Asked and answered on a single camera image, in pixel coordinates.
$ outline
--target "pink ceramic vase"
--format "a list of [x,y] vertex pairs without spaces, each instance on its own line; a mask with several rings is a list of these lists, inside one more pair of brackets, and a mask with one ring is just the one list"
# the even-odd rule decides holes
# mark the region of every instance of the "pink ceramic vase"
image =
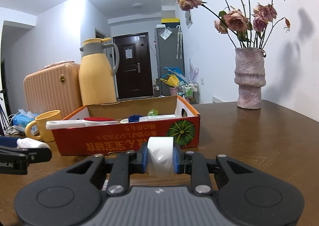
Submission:
[[266,85],[263,50],[236,48],[235,83],[239,85],[237,106],[243,109],[261,108],[261,87]]

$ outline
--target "refrigerator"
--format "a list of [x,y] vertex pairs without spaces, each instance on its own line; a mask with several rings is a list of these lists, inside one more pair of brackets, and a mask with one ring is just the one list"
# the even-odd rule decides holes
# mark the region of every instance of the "refrigerator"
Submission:
[[[160,34],[165,28],[155,29],[155,43],[156,43],[156,58],[157,58],[157,73],[158,78],[162,78],[163,75],[168,73],[168,70],[164,67],[178,67],[182,74],[185,75],[184,68],[184,54],[183,52],[177,55],[177,28],[171,28],[173,33],[165,40]],[[169,96],[169,86],[162,81],[159,81],[159,95]]]

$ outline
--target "pink suitcase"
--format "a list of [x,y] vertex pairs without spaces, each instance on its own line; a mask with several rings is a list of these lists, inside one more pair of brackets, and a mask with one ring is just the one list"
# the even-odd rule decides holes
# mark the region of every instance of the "pink suitcase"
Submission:
[[60,110],[62,117],[82,106],[80,65],[62,61],[26,76],[23,81],[28,110],[45,113]]

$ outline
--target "brown tabletop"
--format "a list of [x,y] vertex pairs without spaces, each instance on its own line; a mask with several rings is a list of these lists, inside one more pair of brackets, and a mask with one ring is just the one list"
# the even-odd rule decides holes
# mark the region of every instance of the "brown tabletop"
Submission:
[[[237,108],[235,102],[195,105],[201,114],[200,143],[207,158],[227,154],[298,187],[305,197],[299,226],[319,225],[319,123],[299,113],[263,101],[262,109]],[[34,180],[69,166],[83,157],[61,156],[55,143],[48,163],[33,164],[28,175],[0,175],[0,220],[21,225],[13,209],[17,192]],[[189,176],[160,180],[147,174],[131,176],[132,185],[177,185]]]

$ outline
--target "red cardboard box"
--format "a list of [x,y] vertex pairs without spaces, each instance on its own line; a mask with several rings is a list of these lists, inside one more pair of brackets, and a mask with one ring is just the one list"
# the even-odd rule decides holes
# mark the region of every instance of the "red cardboard box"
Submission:
[[85,117],[113,118],[118,121],[131,115],[146,116],[151,109],[159,115],[175,114],[180,118],[164,121],[145,121],[94,127],[52,130],[61,155],[109,154],[138,150],[149,137],[172,136],[181,148],[193,148],[199,141],[200,115],[180,96],[128,100],[102,105],[87,105],[71,113],[64,120]]

